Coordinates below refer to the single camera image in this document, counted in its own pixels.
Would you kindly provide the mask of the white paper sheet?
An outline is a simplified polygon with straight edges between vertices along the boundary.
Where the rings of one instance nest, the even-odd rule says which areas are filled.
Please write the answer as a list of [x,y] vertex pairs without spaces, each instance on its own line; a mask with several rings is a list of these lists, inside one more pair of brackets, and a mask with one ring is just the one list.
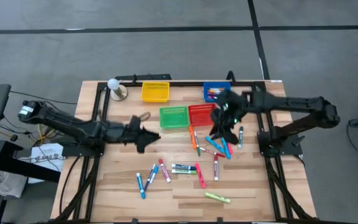
[[65,157],[62,155],[63,146],[57,143],[43,144],[32,148],[28,161],[44,168],[61,172]]

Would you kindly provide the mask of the black Expo marker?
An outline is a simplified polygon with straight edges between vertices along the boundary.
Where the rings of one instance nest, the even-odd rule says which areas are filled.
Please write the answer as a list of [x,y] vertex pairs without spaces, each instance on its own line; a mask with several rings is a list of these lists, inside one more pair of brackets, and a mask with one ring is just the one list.
[[239,128],[239,142],[238,142],[238,144],[237,144],[237,148],[238,148],[238,149],[242,149],[243,139],[244,139],[244,127],[241,126],[241,127]]

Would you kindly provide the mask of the green plastic basket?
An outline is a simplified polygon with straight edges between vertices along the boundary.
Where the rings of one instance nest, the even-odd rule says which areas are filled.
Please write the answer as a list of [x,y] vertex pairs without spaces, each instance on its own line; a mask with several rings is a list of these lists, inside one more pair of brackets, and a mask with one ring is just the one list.
[[160,127],[163,129],[185,128],[190,124],[186,106],[160,108],[159,115]]

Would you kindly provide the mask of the thin green marker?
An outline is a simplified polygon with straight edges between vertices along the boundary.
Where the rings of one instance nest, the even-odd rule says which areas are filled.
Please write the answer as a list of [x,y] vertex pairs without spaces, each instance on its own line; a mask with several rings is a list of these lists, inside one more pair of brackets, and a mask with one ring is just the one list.
[[194,135],[194,140],[195,140],[195,144],[196,144],[196,151],[198,153],[198,156],[201,156],[201,152],[200,152],[200,146],[199,146],[199,142],[198,142],[198,137],[197,137],[197,133],[196,131],[193,131],[193,135]]

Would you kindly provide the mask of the thin red marker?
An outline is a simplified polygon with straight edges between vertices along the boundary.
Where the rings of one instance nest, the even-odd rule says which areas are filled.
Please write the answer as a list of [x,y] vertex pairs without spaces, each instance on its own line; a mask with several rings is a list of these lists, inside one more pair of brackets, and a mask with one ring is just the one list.
[[205,149],[205,148],[203,148],[203,147],[199,147],[199,149],[200,149],[200,151],[203,151],[203,152],[212,154],[212,155],[214,155],[214,156],[223,157],[223,158],[226,157],[224,154],[221,154],[221,153],[218,153],[218,152],[214,152],[214,151],[211,151],[211,150],[209,150],[209,149]]

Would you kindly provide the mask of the magenta Expo marker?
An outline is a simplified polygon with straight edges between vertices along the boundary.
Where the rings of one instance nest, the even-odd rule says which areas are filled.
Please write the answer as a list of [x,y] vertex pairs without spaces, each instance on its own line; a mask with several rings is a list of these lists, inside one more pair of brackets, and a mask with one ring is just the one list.
[[165,165],[164,165],[164,163],[163,163],[163,160],[162,160],[162,159],[159,159],[159,160],[158,160],[158,163],[159,163],[159,165],[160,165],[160,167],[161,167],[161,170],[162,170],[162,172],[163,172],[163,174],[164,174],[165,180],[167,181],[167,183],[170,183],[170,182],[171,182],[171,178],[170,178],[170,176],[169,176],[169,174],[168,174],[168,172],[167,172],[167,169],[166,169],[166,167],[165,167]]

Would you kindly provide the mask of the black power strip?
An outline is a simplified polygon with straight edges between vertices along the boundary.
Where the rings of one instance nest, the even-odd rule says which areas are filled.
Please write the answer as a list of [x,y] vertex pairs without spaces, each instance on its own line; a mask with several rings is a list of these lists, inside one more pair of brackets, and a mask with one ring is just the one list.
[[131,82],[144,81],[144,80],[171,80],[170,74],[145,74],[145,75],[125,75],[125,76],[116,76],[116,80],[129,80]]

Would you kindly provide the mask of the white plastic bag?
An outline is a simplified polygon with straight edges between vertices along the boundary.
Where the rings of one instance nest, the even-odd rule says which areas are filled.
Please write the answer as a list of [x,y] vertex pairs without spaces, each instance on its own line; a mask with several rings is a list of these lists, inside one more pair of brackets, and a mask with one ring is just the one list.
[[0,171],[0,196],[20,198],[27,182],[27,177]]

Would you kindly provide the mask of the blue highlighter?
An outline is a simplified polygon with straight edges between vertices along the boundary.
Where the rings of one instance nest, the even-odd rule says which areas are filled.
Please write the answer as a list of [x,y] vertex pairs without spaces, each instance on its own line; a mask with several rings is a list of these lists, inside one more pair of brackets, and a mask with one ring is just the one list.
[[210,143],[210,145],[212,145],[213,147],[215,147],[219,152],[221,153],[225,153],[225,150],[223,147],[221,147],[218,143],[216,143],[215,141],[213,141],[210,137],[205,137],[205,140]]
[[223,145],[223,148],[224,148],[224,152],[225,152],[225,155],[228,159],[231,158],[231,155],[230,155],[230,152],[229,152],[229,149],[228,149],[228,146],[227,146],[227,142],[224,140],[224,138],[221,138],[221,142],[222,142],[222,145]]

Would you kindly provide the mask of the white bulb lamp brass base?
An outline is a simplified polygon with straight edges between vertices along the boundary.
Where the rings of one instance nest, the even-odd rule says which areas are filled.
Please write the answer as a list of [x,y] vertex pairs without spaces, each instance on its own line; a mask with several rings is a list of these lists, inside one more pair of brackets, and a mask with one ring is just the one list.
[[127,97],[127,88],[119,80],[113,78],[108,80],[107,86],[110,89],[110,97],[115,101],[125,100]]

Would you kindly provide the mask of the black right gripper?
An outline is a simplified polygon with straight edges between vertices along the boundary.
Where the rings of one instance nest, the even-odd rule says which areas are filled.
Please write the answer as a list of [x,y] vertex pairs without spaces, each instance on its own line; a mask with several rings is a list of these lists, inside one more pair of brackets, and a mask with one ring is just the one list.
[[[217,106],[210,114],[213,121],[213,127],[210,131],[211,139],[223,137],[225,130],[233,128],[247,113],[247,98],[233,91],[221,92],[216,97],[215,103]],[[233,145],[239,143],[237,136],[231,131],[226,133],[226,141]]]

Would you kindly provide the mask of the blue plastic basket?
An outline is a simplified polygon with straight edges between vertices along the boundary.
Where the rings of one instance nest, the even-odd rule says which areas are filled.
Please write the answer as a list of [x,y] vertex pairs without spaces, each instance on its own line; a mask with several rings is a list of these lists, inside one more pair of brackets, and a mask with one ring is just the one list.
[[212,101],[206,101],[206,99],[208,98],[207,93],[210,88],[224,88],[225,90],[230,90],[231,84],[229,82],[204,82],[203,83],[204,100],[205,100],[205,102],[213,103]]

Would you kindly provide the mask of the orange highlighter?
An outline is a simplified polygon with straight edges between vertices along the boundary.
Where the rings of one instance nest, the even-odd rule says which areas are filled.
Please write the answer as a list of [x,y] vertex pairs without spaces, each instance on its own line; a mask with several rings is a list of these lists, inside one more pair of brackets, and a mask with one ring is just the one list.
[[196,150],[197,145],[196,145],[194,129],[193,129],[192,125],[189,125],[189,132],[190,132],[191,143],[192,143],[193,149]]

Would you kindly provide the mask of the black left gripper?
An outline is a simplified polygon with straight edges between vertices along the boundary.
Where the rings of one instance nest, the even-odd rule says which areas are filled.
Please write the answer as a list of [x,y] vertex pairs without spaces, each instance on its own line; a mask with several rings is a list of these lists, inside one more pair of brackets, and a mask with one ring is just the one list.
[[137,152],[145,152],[145,148],[153,143],[153,139],[160,139],[160,135],[145,129],[140,124],[141,119],[138,116],[132,116],[129,124],[124,127],[120,142],[124,144],[134,143],[137,145]]

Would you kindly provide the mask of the red plastic basket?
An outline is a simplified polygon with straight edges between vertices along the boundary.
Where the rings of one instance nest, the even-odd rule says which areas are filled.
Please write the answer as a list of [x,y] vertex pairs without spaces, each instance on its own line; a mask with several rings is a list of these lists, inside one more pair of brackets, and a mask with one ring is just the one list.
[[213,103],[190,105],[188,113],[190,116],[190,124],[192,126],[209,126],[213,124],[211,112],[216,107]]

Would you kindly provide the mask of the thin blue Expo marker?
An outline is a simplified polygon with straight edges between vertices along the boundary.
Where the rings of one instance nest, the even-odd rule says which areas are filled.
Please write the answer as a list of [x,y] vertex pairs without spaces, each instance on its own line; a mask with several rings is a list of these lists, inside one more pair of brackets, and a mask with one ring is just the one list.
[[152,166],[151,170],[150,170],[150,174],[149,174],[149,176],[148,176],[148,178],[147,178],[147,180],[146,180],[145,186],[144,186],[144,191],[147,190],[147,188],[148,188],[148,186],[149,186],[149,184],[150,184],[152,175],[153,175],[153,173],[154,173],[155,166],[156,166],[156,164],[154,164],[154,165]]

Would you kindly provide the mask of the yellow plastic basket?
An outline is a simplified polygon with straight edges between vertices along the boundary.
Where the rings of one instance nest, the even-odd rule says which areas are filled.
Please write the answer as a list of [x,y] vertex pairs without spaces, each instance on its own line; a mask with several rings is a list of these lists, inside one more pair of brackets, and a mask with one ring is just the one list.
[[143,82],[141,99],[148,103],[166,103],[169,92],[169,82]]

